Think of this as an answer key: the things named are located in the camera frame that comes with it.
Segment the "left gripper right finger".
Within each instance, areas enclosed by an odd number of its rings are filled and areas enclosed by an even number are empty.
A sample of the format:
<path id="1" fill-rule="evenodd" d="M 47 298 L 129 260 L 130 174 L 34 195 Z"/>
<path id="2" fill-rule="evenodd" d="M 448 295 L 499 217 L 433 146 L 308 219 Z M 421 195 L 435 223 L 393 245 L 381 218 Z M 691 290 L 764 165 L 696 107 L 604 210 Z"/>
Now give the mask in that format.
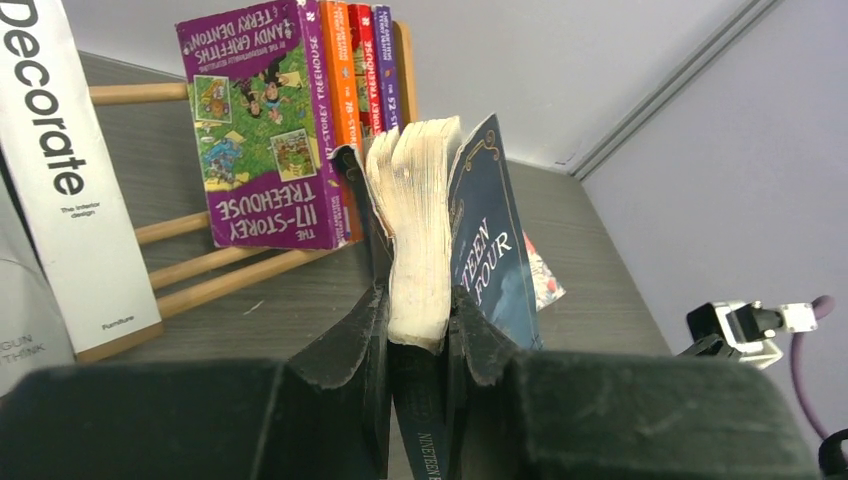
<path id="1" fill-rule="evenodd" d="M 523 349 L 451 292 L 450 479 L 816 479 L 759 370 L 697 356 Z"/>

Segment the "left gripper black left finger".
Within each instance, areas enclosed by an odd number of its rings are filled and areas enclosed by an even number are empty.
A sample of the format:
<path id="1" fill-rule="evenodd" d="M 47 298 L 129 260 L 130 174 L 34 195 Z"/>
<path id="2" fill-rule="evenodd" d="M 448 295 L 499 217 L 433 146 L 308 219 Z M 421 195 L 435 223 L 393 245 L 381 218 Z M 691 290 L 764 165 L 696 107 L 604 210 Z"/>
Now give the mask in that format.
<path id="1" fill-rule="evenodd" d="M 5 479 L 383 479 L 388 294 L 287 360 L 54 367 L 1 405 Z"/>

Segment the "pale book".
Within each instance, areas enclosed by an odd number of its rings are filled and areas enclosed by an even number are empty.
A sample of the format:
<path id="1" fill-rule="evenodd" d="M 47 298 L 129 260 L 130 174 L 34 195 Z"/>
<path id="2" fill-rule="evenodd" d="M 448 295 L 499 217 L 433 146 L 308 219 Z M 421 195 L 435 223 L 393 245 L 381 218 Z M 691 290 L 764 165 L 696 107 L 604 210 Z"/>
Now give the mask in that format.
<path id="1" fill-rule="evenodd" d="M 526 233 L 523 235 L 534 285 L 536 310 L 541 311 L 561 299 L 566 294 L 566 290 L 538 253 L 528 235 Z"/>

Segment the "dark Nineteen Eighty-Four book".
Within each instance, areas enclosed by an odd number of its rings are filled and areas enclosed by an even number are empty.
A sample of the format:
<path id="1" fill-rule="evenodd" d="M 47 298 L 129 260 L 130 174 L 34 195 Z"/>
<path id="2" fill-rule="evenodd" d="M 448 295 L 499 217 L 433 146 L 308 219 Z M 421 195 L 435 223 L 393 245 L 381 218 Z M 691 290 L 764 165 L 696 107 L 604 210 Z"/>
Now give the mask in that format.
<path id="1" fill-rule="evenodd" d="M 498 119 L 465 132 L 457 116 L 394 127 L 335 165 L 360 182 L 371 216 L 377 283 L 388 293 L 388 373 L 412 475 L 445 479 L 449 326 L 456 295 L 520 348 L 542 346 L 535 280 Z"/>

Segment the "grey Iantra book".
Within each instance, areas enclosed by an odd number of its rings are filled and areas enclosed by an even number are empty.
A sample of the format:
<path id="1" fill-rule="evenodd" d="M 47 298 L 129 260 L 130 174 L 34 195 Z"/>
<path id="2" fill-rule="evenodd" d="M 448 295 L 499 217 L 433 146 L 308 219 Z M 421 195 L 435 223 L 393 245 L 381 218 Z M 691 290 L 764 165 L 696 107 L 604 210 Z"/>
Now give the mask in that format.
<path id="1" fill-rule="evenodd" d="M 13 196 L 1 186 L 1 394 L 30 372 L 75 355 Z"/>

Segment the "purple illustrated book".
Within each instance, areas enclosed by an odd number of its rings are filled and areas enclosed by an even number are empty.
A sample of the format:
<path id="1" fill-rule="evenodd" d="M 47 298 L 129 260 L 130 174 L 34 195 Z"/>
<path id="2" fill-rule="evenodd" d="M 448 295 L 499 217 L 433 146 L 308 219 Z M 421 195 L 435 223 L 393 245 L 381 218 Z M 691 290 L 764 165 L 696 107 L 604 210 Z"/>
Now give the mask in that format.
<path id="1" fill-rule="evenodd" d="M 347 240 L 315 1 L 176 25 L 216 246 L 333 250 Z"/>

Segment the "orange 78-Storey Treehouse book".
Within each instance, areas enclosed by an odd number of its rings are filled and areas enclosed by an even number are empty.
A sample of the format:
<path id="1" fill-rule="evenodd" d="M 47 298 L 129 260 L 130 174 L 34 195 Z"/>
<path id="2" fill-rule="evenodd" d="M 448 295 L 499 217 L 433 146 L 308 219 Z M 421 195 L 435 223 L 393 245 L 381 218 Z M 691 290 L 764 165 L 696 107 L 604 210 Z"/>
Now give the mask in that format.
<path id="1" fill-rule="evenodd" d="M 336 147 L 358 148 L 362 135 L 347 6 L 344 1 L 319 2 Z M 342 177 L 348 242 L 358 243 L 364 239 L 364 232 L 353 191 L 353 181 L 348 177 L 353 173 L 353 168 L 346 164 L 341 156 L 334 159 L 334 165 Z"/>

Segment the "white Decorate Furniture book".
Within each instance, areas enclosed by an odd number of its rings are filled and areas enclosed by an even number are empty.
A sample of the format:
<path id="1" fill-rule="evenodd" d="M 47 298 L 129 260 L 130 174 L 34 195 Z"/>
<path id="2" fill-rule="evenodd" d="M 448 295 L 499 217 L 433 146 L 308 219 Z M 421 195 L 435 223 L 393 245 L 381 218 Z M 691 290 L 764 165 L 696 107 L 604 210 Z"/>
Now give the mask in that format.
<path id="1" fill-rule="evenodd" d="M 59 1 L 1 5 L 1 147 L 77 359 L 99 361 L 162 334 Z"/>

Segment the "red white illustrated book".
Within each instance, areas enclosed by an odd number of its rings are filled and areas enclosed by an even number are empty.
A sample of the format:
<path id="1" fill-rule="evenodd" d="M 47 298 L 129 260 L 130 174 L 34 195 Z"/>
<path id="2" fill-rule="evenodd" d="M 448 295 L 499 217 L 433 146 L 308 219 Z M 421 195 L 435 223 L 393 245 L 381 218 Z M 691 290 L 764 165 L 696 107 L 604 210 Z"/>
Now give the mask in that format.
<path id="1" fill-rule="evenodd" d="M 347 6 L 353 49 L 359 120 L 364 138 L 384 130 L 372 9 L 367 4 Z"/>

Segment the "purple 52-Storey Treehouse book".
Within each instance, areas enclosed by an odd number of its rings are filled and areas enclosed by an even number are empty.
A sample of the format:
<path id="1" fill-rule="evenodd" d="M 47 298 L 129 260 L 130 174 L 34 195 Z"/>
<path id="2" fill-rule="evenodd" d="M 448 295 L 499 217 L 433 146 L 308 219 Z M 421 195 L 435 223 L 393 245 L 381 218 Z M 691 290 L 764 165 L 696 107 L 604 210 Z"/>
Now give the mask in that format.
<path id="1" fill-rule="evenodd" d="M 402 121 L 391 9 L 387 5 L 373 6 L 372 20 L 383 129 L 389 131 L 399 127 Z"/>

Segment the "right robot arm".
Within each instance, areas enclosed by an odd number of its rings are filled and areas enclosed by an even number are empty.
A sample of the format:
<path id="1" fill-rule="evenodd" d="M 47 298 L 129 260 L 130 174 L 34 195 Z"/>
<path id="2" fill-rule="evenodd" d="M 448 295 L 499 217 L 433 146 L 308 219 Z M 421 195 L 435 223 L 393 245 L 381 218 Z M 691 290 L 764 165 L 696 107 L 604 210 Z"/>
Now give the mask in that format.
<path id="1" fill-rule="evenodd" d="M 818 449 L 818 464 L 825 480 L 847 480 L 847 454 L 842 445 L 847 441 L 847 430 L 842 429 L 825 438 Z"/>

